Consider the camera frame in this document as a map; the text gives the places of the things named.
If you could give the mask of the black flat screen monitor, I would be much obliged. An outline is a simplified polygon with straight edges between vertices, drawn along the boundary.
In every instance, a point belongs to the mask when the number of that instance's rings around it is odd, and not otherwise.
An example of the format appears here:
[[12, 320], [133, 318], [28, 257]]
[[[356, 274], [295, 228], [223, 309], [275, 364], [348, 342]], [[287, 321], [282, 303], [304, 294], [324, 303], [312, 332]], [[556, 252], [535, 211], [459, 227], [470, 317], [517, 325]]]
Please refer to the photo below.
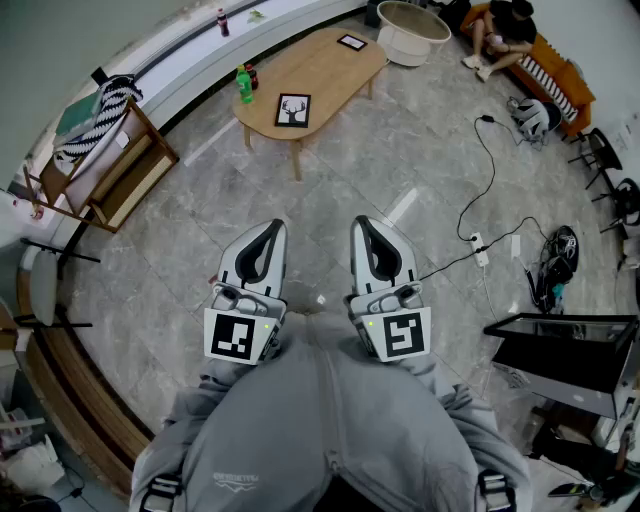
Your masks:
[[511, 383], [538, 396], [617, 419], [640, 363], [636, 315], [519, 313], [484, 328], [502, 340], [492, 359]]

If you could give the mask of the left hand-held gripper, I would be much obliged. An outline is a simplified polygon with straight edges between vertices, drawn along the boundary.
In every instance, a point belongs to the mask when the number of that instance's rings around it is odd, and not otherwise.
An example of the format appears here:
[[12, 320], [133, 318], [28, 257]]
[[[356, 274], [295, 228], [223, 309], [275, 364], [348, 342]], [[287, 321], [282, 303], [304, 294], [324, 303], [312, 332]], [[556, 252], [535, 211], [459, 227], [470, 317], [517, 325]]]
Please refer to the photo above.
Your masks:
[[255, 366], [277, 355], [287, 309], [279, 299], [287, 236], [284, 222], [273, 219], [245, 231], [224, 250], [214, 301], [204, 311], [206, 357]]

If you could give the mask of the green soda bottle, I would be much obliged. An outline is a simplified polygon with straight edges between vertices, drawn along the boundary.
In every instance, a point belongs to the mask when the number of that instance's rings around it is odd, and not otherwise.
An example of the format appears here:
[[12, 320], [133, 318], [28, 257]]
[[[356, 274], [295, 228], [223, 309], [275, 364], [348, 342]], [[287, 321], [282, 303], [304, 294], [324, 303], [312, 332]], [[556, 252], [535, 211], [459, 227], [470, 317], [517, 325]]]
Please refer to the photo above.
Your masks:
[[239, 89], [241, 101], [249, 104], [253, 101], [253, 89], [251, 88], [250, 78], [245, 70], [246, 65], [237, 67], [236, 84]]

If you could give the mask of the white power strip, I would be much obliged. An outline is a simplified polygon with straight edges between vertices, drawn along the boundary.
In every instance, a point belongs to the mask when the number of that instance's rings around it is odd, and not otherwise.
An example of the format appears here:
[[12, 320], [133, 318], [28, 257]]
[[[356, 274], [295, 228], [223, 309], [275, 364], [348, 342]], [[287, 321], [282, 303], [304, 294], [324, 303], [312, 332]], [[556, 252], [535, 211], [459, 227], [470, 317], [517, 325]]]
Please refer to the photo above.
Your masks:
[[484, 268], [489, 264], [487, 248], [483, 242], [479, 232], [472, 233], [470, 236], [470, 245], [473, 251], [476, 264], [480, 268]]

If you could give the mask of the orange sofa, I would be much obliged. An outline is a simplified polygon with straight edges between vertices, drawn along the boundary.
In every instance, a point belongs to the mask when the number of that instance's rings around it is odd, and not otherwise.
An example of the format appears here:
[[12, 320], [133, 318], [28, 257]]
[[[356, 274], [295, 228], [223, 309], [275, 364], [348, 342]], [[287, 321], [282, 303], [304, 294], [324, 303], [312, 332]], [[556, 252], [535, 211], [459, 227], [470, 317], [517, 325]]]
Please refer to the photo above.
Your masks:
[[[470, 24], [480, 17], [488, 8], [489, 3], [481, 3], [471, 6], [461, 27], [460, 32], [471, 39], [472, 27]], [[582, 77], [578, 66], [572, 61], [563, 58], [547, 41], [537, 29], [536, 41], [532, 50], [525, 56], [531, 56], [541, 64], [554, 80], [558, 83], [561, 90], [568, 96], [571, 103], [578, 109], [578, 117], [569, 124], [562, 118], [561, 127], [566, 136], [578, 136], [583, 134], [586, 128], [591, 124], [591, 106], [595, 101], [595, 96], [589, 89], [586, 81]], [[547, 97], [542, 95], [542, 91], [534, 87], [534, 84], [525, 76], [523, 71], [518, 67], [519, 61], [500, 71], [508, 71], [528, 89], [533, 96], [540, 101], [548, 101]]]

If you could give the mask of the person's grey hoodie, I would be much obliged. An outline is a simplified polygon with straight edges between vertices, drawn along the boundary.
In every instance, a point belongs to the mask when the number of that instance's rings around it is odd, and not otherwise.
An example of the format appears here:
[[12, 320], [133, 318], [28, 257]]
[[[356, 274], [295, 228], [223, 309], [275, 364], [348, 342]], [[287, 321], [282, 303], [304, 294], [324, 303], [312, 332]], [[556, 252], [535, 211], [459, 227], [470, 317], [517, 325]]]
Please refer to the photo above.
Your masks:
[[289, 313], [277, 355], [235, 384], [183, 442], [161, 431], [138, 457], [130, 512], [179, 475], [185, 512], [476, 512], [479, 474], [506, 476], [531, 512], [527, 463], [504, 440], [467, 443], [397, 361], [370, 357], [354, 325]]

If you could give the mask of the person's left forearm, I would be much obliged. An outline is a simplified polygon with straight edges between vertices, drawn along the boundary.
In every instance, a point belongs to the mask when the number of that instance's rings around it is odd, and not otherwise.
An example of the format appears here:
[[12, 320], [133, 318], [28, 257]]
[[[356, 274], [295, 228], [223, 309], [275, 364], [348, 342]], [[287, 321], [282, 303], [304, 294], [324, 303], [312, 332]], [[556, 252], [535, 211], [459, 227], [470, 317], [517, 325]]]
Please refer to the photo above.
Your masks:
[[201, 369], [198, 382], [176, 393], [161, 436], [183, 442], [192, 431], [198, 432], [232, 387], [255, 369], [255, 365], [209, 360]]

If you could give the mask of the black metal chair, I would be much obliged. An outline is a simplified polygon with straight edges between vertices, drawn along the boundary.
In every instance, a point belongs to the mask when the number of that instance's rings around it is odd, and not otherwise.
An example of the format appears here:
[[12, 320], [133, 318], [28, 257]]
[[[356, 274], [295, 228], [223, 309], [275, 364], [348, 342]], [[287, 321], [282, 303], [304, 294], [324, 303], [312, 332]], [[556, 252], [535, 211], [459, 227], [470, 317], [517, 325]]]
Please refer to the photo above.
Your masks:
[[640, 226], [640, 187], [630, 179], [623, 179], [606, 197], [610, 198], [614, 205], [614, 220], [603, 230], [601, 234], [614, 230], [619, 226]]
[[617, 204], [619, 202], [618, 192], [612, 185], [607, 171], [622, 171], [623, 166], [607, 137], [600, 129], [593, 128], [588, 134], [579, 134], [574, 142], [579, 142], [580, 146], [586, 144], [587, 149], [583, 150], [580, 148], [578, 156], [569, 160], [569, 163], [580, 161], [584, 163], [588, 169], [591, 169], [592, 166], [595, 166], [596, 168], [596, 174], [587, 184], [585, 189], [588, 190], [595, 183], [598, 177], [603, 177], [608, 186], [609, 192], [600, 194], [596, 199], [594, 199], [594, 202], [602, 200], [605, 197], [609, 197], [615, 204]]

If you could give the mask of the black backpack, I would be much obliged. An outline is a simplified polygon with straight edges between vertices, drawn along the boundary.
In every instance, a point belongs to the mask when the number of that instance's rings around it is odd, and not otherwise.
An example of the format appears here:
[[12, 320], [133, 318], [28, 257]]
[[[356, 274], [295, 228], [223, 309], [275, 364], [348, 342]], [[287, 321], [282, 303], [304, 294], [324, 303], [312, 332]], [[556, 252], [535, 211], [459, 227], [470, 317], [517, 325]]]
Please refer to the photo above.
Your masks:
[[438, 1], [435, 6], [439, 8], [438, 17], [445, 22], [453, 34], [458, 34], [467, 13], [471, 9], [470, 0]]

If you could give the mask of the grey harness buckle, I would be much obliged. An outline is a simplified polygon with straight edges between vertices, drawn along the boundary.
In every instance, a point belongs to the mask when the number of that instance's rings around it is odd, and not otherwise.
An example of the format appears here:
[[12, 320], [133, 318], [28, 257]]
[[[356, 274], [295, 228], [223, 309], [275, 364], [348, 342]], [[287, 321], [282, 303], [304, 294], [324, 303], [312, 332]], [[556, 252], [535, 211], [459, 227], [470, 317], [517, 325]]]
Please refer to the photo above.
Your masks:
[[517, 512], [515, 491], [505, 475], [490, 469], [479, 474], [476, 512]]
[[161, 474], [148, 485], [139, 512], [185, 512], [185, 498], [179, 475]]

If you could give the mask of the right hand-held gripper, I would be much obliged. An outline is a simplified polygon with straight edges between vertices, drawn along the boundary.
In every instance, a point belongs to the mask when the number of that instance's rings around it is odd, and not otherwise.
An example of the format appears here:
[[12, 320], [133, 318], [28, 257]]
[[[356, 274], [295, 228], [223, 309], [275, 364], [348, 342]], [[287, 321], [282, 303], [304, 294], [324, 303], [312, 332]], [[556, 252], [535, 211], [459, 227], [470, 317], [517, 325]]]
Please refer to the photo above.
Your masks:
[[367, 354], [380, 362], [428, 354], [431, 308], [415, 281], [418, 269], [409, 243], [365, 215], [353, 221], [350, 243], [355, 294], [345, 301]]

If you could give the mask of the wooden coffee table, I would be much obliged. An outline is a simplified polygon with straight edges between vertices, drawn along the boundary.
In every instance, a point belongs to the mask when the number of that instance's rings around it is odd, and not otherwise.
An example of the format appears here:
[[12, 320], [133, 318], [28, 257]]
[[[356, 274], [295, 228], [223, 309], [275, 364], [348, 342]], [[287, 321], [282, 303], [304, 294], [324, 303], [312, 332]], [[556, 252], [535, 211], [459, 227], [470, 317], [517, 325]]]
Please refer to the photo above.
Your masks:
[[[357, 52], [337, 42], [350, 34], [368, 43]], [[258, 72], [259, 87], [253, 101], [233, 101], [233, 113], [243, 126], [244, 143], [251, 145], [256, 133], [289, 144], [294, 177], [302, 179], [300, 151], [304, 142], [315, 135], [346, 103], [363, 88], [373, 96], [376, 76], [386, 65], [384, 49], [375, 41], [341, 28], [317, 30], [295, 44]], [[311, 96], [307, 128], [274, 125], [281, 93]]]

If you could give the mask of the green book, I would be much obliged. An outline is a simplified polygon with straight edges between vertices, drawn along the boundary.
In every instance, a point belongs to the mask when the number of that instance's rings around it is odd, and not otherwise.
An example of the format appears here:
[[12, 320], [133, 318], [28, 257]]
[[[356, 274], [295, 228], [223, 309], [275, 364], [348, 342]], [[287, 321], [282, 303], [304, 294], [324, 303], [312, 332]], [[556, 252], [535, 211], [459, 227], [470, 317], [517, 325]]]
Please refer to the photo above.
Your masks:
[[75, 138], [93, 127], [101, 110], [102, 92], [96, 92], [69, 105], [63, 112], [55, 130], [62, 138]]

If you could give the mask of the black bag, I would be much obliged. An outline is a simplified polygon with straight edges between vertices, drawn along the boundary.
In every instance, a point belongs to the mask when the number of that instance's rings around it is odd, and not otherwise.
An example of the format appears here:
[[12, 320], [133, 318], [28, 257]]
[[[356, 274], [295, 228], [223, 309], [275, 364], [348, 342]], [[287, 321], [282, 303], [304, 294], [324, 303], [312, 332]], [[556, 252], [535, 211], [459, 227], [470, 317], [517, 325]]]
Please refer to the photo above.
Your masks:
[[536, 276], [526, 271], [532, 302], [542, 314], [564, 313], [564, 290], [577, 271], [578, 261], [577, 236], [563, 225], [543, 245]]

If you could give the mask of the white window ledge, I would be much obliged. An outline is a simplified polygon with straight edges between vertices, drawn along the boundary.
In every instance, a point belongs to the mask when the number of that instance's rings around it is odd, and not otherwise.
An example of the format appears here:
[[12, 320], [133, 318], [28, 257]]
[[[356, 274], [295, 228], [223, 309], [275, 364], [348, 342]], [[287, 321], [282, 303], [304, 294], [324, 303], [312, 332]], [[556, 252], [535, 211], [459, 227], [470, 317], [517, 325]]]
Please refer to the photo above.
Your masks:
[[[246, 1], [228, 15], [230, 36], [213, 25], [211, 7], [198, 8], [126, 53], [105, 71], [133, 74], [143, 99], [138, 106], [161, 128], [190, 102], [258, 54], [343, 14], [364, 7], [366, 0]], [[248, 23], [249, 11], [266, 18]]]

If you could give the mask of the grey padded chair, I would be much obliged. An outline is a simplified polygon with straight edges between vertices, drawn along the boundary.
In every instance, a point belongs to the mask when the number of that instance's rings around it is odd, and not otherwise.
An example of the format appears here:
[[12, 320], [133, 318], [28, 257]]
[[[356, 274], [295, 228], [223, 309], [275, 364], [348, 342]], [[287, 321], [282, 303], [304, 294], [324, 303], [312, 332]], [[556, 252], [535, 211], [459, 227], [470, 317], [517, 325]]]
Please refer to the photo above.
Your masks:
[[92, 323], [70, 323], [66, 319], [65, 308], [58, 303], [57, 291], [59, 278], [58, 256], [68, 256], [100, 263], [101, 260], [74, 252], [66, 252], [53, 246], [44, 245], [21, 238], [20, 243], [25, 247], [37, 248], [33, 258], [29, 279], [29, 314], [18, 315], [13, 318], [20, 328], [90, 328]]

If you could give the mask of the person's right forearm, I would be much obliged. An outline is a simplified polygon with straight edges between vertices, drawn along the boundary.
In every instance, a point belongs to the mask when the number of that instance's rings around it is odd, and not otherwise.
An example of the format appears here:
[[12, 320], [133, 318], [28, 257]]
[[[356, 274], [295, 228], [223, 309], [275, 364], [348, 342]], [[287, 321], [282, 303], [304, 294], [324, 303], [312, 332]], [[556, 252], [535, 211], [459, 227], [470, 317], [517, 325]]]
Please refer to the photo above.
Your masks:
[[452, 384], [431, 354], [402, 359], [397, 365], [436, 397], [469, 445], [489, 439], [504, 440], [489, 405], [464, 383]]

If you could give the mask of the wooden shelf rack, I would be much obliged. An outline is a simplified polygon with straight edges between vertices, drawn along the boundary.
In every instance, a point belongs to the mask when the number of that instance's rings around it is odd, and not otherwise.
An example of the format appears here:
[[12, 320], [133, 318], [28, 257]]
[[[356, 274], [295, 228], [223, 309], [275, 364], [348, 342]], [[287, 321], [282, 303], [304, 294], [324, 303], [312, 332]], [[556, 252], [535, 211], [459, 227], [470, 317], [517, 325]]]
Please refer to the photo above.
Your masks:
[[132, 99], [123, 115], [67, 173], [49, 160], [39, 175], [23, 169], [27, 198], [74, 220], [115, 233], [179, 161]]

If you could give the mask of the navy white striped blanket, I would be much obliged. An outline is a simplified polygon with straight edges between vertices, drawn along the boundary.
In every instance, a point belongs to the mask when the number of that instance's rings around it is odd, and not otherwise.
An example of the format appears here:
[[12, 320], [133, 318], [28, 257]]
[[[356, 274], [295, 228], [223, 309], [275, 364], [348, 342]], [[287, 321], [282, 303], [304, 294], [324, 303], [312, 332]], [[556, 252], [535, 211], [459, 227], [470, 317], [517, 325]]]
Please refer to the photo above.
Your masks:
[[136, 86], [133, 74], [113, 75], [98, 91], [101, 93], [100, 109], [93, 126], [75, 139], [55, 147], [55, 163], [75, 163], [89, 153], [123, 115], [128, 101], [139, 102], [143, 99], [143, 93]]

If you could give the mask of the striped sofa cushion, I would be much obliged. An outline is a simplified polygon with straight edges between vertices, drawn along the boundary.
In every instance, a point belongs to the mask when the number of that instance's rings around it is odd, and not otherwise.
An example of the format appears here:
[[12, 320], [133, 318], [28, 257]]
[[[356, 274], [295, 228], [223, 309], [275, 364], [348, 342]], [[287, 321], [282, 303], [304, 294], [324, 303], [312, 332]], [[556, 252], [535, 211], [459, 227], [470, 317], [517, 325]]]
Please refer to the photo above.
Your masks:
[[542, 91], [542, 95], [554, 103], [561, 111], [565, 122], [572, 124], [578, 117], [578, 109], [571, 103], [568, 96], [561, 90], [554, 78], [544, 70], [539, 62], [531, 56], [523, 57], [518, 67], [525, 76]]

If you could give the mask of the round white side table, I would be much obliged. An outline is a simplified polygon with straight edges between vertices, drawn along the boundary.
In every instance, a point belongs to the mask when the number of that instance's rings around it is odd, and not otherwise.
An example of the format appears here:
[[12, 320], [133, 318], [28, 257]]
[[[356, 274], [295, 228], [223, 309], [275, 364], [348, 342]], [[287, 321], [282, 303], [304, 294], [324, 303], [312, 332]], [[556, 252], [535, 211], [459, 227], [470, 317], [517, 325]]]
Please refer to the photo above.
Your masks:
[[387, 58], [405, 67], [419, 67], [452, 36], [437, 15], [416, 4], [385, 0], [377, 6], [381, 21], [377, 43]]

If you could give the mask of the deer picture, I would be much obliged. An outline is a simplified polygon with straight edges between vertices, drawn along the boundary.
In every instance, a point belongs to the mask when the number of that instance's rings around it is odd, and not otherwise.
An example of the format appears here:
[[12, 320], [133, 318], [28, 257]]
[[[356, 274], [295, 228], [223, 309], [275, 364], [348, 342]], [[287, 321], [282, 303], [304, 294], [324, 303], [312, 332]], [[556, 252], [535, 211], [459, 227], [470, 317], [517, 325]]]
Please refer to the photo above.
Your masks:
[[276, 127], [307, 128], [310, 106], [310, 95], [281, 93], [277, 103], [274, 125]]

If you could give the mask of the grey backpack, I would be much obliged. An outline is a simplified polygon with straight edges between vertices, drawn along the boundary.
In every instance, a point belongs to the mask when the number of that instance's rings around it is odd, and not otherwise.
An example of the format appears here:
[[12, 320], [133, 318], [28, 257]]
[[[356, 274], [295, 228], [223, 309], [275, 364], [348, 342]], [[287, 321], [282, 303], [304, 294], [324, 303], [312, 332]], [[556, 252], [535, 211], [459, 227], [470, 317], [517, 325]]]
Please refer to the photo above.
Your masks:
[[540, 146], [546, 144], [549, 133], [562, 121], [561, 110], [552, 102], [510, 97], [507, 109], [523, 139]]

